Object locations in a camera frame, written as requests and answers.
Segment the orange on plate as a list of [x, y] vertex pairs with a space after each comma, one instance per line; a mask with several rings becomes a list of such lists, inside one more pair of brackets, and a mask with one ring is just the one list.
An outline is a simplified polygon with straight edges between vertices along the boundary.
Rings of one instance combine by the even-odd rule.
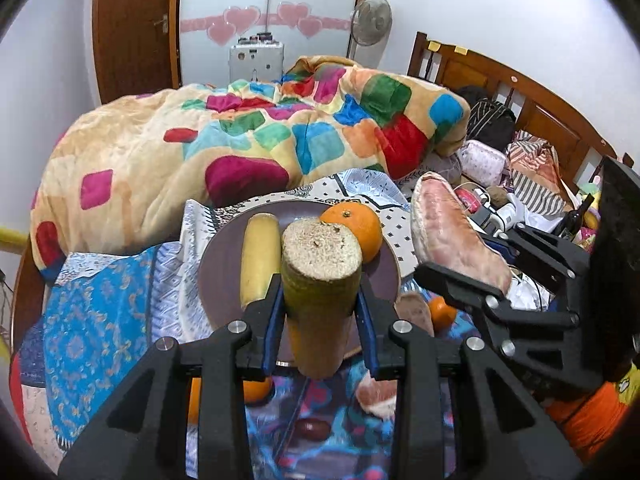
[[383, 232], [380, 219], [373, 209], [357, 202], [335, 204], [320, 214], [320, 220], [346, 226], [357, 237], [362, 262], [371, 262], [383, 244]]

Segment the white power strip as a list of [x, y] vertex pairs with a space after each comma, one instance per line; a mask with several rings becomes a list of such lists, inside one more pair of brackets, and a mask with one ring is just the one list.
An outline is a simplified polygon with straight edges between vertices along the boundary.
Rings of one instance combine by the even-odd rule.
[[493, 210], [479, 206], [470, 215], [470, 219], [486, 234], [495, 236], [512, 229], [518, 222], [525, 220], [525, 208], [521, 203], [507, 202], [501, 208]]

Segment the black bag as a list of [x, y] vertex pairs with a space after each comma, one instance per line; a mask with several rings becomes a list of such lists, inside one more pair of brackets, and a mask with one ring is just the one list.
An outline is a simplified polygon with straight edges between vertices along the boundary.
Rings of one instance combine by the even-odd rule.
[[516, 118], [510, 108], [491, 99], [485, 89], [465, 86], [456, 91], [469, 104], [466, 138], [504, 152], [512, 142]]

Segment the brown wooden door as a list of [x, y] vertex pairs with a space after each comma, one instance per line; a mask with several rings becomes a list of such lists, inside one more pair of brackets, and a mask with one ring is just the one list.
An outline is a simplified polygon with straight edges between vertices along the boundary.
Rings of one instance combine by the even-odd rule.
[[92, 0], [100, 101], [178, 86], [178, 0]]

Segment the tiny orange by pomelo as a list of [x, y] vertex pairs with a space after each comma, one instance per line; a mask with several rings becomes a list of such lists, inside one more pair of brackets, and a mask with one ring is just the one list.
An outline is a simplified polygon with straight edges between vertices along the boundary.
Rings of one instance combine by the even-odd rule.
[[432, 323], [436, 334], [449, 330], [454, 325], [457, 310], [448, 306], [442, 296], [435, 296], [428, 302]]

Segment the yellow framed object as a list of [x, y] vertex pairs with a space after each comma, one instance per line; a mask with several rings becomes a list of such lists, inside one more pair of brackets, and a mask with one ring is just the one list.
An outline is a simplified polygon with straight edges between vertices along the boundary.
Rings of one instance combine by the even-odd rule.
[[28, 235], [2, 226], [0, 228], [0, 247], [2, 252], [21, 255], [28, 244]]

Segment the colourful patchwork blanket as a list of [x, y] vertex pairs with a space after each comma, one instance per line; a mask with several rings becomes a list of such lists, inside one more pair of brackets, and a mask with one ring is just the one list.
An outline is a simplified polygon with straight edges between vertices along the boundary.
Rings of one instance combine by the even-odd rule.
[[129, 255], [178, 232], [184, 204], [227, 207], [352, 169], [400, 180], [463, 144], [469, 104], [348, 58], [303, 56], [278, 82], [123, 96], [58, 140], [30, 213], [54, 280], [73, 252]]

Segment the pink white pouch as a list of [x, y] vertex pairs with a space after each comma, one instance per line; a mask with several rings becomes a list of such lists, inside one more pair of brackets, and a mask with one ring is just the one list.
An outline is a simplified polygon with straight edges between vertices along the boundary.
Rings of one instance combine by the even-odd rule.
[[488, 186], [498, 185], [508, 164], [506, 155], [477, 140], [467, 140], [457, 150], [462, 174], [474, 182]]

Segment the standing electric fan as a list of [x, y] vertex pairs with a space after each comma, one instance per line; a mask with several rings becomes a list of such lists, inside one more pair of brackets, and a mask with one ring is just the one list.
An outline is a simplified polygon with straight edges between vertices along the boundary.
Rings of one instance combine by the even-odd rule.
[[393, 12], [388, 0], [361, 0], [350, 20], [348, 56], [362, 66], [378, 66], [392, 26]]

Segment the white appliance box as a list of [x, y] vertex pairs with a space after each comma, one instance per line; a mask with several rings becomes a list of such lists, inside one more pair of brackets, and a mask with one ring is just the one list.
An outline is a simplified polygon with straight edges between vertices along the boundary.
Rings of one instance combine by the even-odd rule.
[[231, 81], [278, 81], [283, 76], [284, 44], [269, 32], [240, 38], [229, 49]]

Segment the long sugarcane piece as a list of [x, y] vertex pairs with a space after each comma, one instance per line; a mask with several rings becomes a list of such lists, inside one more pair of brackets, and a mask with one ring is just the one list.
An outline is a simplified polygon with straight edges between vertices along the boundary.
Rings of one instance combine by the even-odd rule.
[[331, 377], [346, 351], [362, 253], [346, 226], [309, 217], [282, 234], [281, 280], [288, 340], [300, 374]]

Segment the wooden headboard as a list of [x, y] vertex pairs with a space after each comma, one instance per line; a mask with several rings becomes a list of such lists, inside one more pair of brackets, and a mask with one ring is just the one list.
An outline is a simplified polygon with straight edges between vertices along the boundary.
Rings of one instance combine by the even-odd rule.
[[407, 74], [450, 90], [478, 87], [509, 107], [515, 128], [554, 146], [560, 175], [573, 191], [593, 179], [602, 158], [617, 156], [611, 143], [574, 106], [529, 76], [484, 54], [441, 44], [417, 32]]

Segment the striped cloth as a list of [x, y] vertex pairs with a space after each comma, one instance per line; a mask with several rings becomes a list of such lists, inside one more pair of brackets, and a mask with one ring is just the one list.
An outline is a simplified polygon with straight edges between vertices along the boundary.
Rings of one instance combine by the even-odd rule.
[[525, 130], [514, 133], [506, 147], [514, 195], [528, 211], [557, 216], [567, 207], [558, 153], [546, 139]]

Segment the brown round plate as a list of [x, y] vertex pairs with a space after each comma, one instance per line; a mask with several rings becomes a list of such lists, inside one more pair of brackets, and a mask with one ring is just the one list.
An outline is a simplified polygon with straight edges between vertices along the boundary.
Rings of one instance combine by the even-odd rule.
[[[213, 328], [227, 325], [239, 318], [244, 311], [240, 305], [240, 272], [242, 245], [248, 219], [260, 212], [273, 214], [278, 218], [282, 264], [282, 234], [286, 227], [303, 218], [320, 219], [320, 214], [326, 209], [328, 209], [326, 204], [308, 202], [308, 200], [271, 203], [241, 214], [212, 238], [201, 260], [198, 289], [203, 308]], [[366, 267], [362, 263], [360, 282], [367, 275]]]

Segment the short sugarcane piece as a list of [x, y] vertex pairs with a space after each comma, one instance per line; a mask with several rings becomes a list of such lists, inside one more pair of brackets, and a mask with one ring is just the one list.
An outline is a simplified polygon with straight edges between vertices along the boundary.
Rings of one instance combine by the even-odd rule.
[[280, 272], [281, 234], [273, 214], [260, 212], [248, 219], [241, 252], [241, 309], [265, 298], [273, 274]]

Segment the blue patterned bed cloth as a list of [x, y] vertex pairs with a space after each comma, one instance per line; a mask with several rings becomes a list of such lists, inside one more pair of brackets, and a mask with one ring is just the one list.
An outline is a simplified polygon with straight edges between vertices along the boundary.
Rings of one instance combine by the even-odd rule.
[[[243, 212], [278, 200], [271, 193], [219, 208], [192, 200], [174, 242], [129, 257], [67, 257], [10, 375], [24, 433], [49, 469], [58, 469], [90, 417], [153, 341], [209, 336], [197, 283], [207, 243]], [[355, 392], [366, 373], [356, 360], [325, 382], [278, 376], [269, 399], [246, 411], [255, 476], [385, 478], [394, 422], [360, 408]], [[323, 442], [296, 439], [301, 418], [326, 420], [330, 436]]]

